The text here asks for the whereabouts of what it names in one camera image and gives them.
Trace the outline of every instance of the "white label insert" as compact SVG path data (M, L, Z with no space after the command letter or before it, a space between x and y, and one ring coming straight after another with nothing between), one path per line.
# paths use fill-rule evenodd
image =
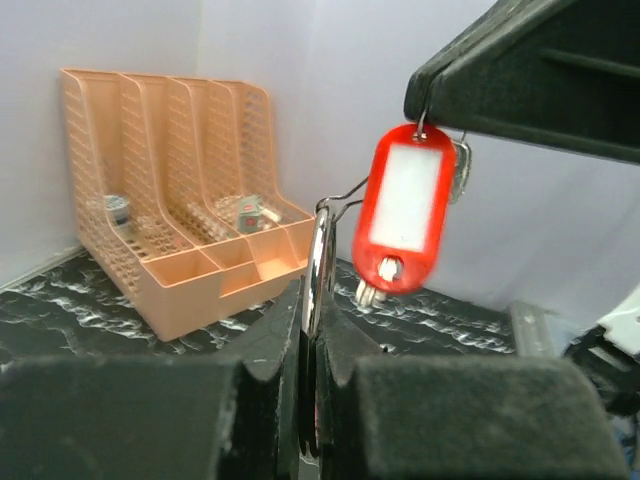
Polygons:
M371 243L424 250L441 164L440 150L391 145L373 212Z

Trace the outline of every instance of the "red key tag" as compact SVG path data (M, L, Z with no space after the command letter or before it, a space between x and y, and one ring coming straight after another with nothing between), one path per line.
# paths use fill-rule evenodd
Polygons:
M362 279L383 292L419 289L438 257L456 150L437 128L425 125L423 132L415 124L394 128L371 165L352 256ZM385 259L399 263L392 279L381 276Z

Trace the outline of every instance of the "mesh plastic panel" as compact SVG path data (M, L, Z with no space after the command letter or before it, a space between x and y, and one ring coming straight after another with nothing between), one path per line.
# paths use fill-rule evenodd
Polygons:
M233 91L221 83L210 82L202 172L204 194L210 205L216 205L225 197L235 198L237 202L242 194L237 118Z
M235 87L240 110L240 169L245 195L258 194L265 207L282 217L280 224L308 218L285 202L277 188L272 143L269 96L262 88L242 84Z
M133 227L156 255L192 248L193 245L167 223L162 212L144 91L135 80L121 78L122 161Z
M200 142L189 87L169 80L167 132L167 207L201 245L235 236L209 211L200 182Z
M113 230L106 212L98 167L102 162L92 139L87 93L82 83L68 74L63 77L63 88L78 236L103 267L117 277L124 293L135 298L140 278L138 259Z

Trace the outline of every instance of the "metal key ring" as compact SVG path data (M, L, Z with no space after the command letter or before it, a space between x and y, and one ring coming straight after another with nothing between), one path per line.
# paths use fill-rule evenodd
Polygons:
M345 195L323 198L316 205L316 221L302 306L302 331L309 339L314 339L318 331L322 294L328 291L333 295L336 269L336 224L349 208L362 203L362 200L348 202L340 210L336 210L331 202L351 198L367 183L367 180L368 177Z
M367 178L345 195L323 198L316 205L316 221L311 240L311 252L304 280L300 348L300 385L298 392L300 448L305 455L318 457L318 426L316 423L316 363L315 345L320 324L322 295L333 295L336 269L336 224L344 213L362 200L347 202L337 210L332 201L348 200Z

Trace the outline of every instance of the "plastic file organizer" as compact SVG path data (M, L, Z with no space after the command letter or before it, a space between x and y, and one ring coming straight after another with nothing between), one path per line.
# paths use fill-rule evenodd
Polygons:
M61 76L78 237L160 339L276 297L302 273L313 218L278 193L264 90ZM243 234L238 204L253 195L265 213ZM114 198L124 216L109 210Z

